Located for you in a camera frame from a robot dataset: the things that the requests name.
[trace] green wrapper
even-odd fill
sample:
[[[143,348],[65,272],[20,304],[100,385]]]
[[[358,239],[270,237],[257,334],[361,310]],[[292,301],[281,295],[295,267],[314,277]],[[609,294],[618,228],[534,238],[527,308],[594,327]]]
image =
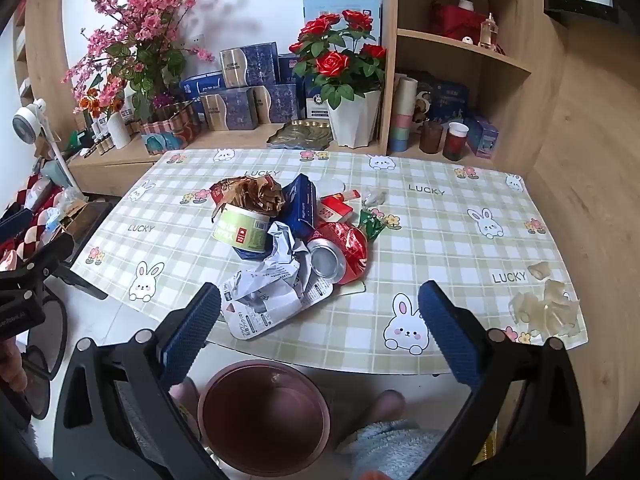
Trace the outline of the green wrapper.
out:
[[[378,238],[378,235],[385,227],[385,223],[374,214],[364,209],[360,212],[360,224],[358,225],[358,229],[365,234],[367,240],[370,242]]]

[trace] white floor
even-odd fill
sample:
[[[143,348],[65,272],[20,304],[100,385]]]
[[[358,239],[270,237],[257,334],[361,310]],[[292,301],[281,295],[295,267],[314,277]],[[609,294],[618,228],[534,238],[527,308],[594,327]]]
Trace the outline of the white floor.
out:
[[[41,457],[52,455],[53,427],[60,387],[76,342],[83,337],[94,339],[97,344],[116,344],[129,340],[142,328],[154,329],[158,322],[144,314],[121,304],[112,298],[104,301],[65,285],[57,278],[49,278],[47,285],[66,304],[69,318],[69,335],[66,346],[65,361],[52,383],[51,406],[44,420],[34,420],[38,450]],[[208,344],[203,348],[191,367],[190,377],[200,391],[207,381],[221,368],[234,362],[252,357],[216,344]],[[469,389],[458,384],[452,375],[433,376],[381,376],[370,374],[350,374],[332,372],[317,368],[299,367],[311,377],[322,390],[331,405],[332,424],[336,427],[344,424],[348,418],[362,410],[367,401],[378,393],[395,389],[407,399],[406,418],[411,418],[424,428],[445,430],[452,423],[464,404]],[[232,479],[248,479],[248,475],[225,469]],[[325,479],[346,478],[348,465],[342,457],[335,457],[332,452],[324,456],[313,466],[302,473],[289,478],[293,479]]]

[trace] checkered tablecloth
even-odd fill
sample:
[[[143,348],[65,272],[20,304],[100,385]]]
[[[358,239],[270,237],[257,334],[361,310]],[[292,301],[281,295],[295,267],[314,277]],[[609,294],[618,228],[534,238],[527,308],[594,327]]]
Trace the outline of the checkered tablecloth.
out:
[[[515,324],[508,307],[517,292],[543,295],[543,282],[535,280],[527,266],[548,261],[551,278],[567,283],[570,299],[576,300],[558,248],[521,179],[497,171],[351,153],[169,152],[113,209],[73,271],[117,300],[163,319],[172,309],[186,306],[203,282],[220,285],[239,269],[257,265],[242,261],[230,246],[212,238],[214,203],[207,190],[225,177],[264,172],[283,186],[305,173],[316,182],[340,180],[346,189],[386,190],[384,204],[373,212],[384,216],[389,227],[370,245],[365,292],[332,296],[247,341],[233,338],[221,316],[209,336],[213,342],[333,370],[433,374],[449,369],[426,331],[418,340],[411,333],[412,345],[399,340],[397,349],[389,348],[394,346],[388,341],[394,330],[385,332],[390,323],[395,328],[403,319],[406,326],[415,325],[411,314],[417,311],[423,282],[435,280],[456,306],[468,308],[485,327],[501,328],[512,339],[534,344],[542,343],[540,337],[530,338],[526,325]],[[136,272],[143,276],[137,279]],[[562,337],[568,348],[588,340],[581,313],[575,332]]]

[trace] red gift bag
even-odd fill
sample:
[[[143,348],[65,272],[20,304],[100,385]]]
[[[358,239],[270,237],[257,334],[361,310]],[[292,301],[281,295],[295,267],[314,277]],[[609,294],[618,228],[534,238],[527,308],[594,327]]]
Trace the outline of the red gift bag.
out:
[[[480,26],[486,18],[479,12],[462,9],[455,5],[443,5],[438,3],[438,0],[433,0],[429,6],[428,32],[459,41],[469,36],[477,45],[480,41]]]

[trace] small fan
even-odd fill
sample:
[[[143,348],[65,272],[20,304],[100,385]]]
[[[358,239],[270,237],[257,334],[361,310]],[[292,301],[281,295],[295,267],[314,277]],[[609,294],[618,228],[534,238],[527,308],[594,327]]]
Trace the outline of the small fan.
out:
[[[18,135],[18,137],[20,137],[22,142],[26,142],[27,144],[33,144],[36,141],[38,135],[44,133],[47,142],[56,155],[58,164],[62,168],[62,171],[64,171],[66,177],[69,179],[71,186],[73,186],[73,188],[79,193],[79,195],[82,196],[82,191],[80,191],[78,183],[69,171],[65,159],[64,157],[62,157],[62,153],[60,153],[60,149],[56,144],[56,139],[53,136],[53,133],[51,132],[51,128],[49,126],[49,120],[44,115],[46,107],[47,104],[44,102],[44,99],[36,99],[34,103],[20,108],[15,113],[14,120],[12,121],[14,124],[15,133]]]

